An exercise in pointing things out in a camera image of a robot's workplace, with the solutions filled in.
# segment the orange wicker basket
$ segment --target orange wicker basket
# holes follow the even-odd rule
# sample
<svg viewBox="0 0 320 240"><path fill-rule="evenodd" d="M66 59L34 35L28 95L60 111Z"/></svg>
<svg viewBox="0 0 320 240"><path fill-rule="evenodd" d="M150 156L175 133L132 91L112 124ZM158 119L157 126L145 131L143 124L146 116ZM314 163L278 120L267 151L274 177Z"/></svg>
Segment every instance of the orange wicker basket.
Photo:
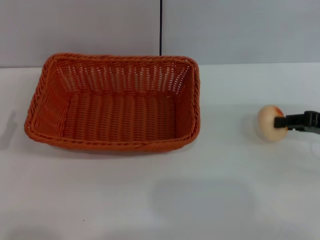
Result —
<svg viewBox="0 0 320 240"><path fill-rule="evenodd" d="M43 66L24 130L67 149L171 151L198 136L199 94L187 57L58 53Z"/></svg>

